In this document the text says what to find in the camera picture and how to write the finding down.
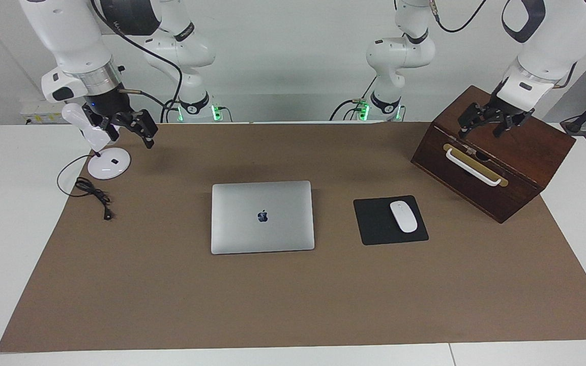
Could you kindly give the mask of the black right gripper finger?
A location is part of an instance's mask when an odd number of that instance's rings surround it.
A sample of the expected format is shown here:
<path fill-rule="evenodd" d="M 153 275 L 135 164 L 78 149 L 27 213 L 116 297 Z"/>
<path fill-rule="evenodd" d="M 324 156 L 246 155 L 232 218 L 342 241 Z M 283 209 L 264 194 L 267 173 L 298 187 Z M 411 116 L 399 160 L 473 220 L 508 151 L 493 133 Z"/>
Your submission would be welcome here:
<path fill-rule="evenodd" d="M 89 103 L 83 104 L 83 112 L 84 116 L 86 116 L 88 120 L 89 125 L 105 132 L 111 139 L 111 143 L 117 142 L 120 137 L 119 129 L 116 127 L 116 125 L 112 124 L 110 118 L 107 118 L 106 116 L 100 116 L 99 114 L 93 112 Z"/>
<path fill-rule="evenodd" d="M 138 112 L 138 128 L 138 134 L 142 138 L 146 148 L 153 148 L 155 144 L 154 137 L 158 132 L 158 126 L 146 109 Z"/>

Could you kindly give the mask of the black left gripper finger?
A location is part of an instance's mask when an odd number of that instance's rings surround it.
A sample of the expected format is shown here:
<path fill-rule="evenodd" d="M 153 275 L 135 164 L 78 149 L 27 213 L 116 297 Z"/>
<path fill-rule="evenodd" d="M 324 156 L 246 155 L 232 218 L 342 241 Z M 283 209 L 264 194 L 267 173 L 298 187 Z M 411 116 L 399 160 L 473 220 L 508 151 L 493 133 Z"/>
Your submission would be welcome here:
<path fill-rule="evenodd" d="M 460 126 L 458 136 L 461 139 L 466 138 L 472 130 L 490 123 L 493 118 L 493 107 L 480 106 L 477 103 L 470 104 L 457 119 Z"/>
<path fill-rule="evenodd" d="M 493 130 L 495 138 L 500 138 L 502 134 L 513 127 L 518 127 L 523 123 L 523 114 L 497 114 L 493 118 L 497 127 Z"/>

